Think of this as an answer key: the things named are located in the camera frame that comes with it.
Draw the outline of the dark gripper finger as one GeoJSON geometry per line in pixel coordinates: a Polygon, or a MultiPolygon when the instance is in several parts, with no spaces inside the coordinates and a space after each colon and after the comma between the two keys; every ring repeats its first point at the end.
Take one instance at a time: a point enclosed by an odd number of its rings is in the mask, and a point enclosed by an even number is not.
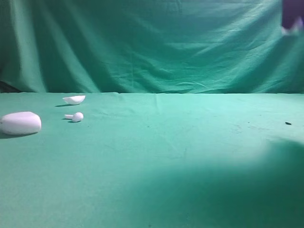
{"type": "Polygon", "coordinates": [[[304,0],[282,0],[282,27],[304,26],[304,0]]]}

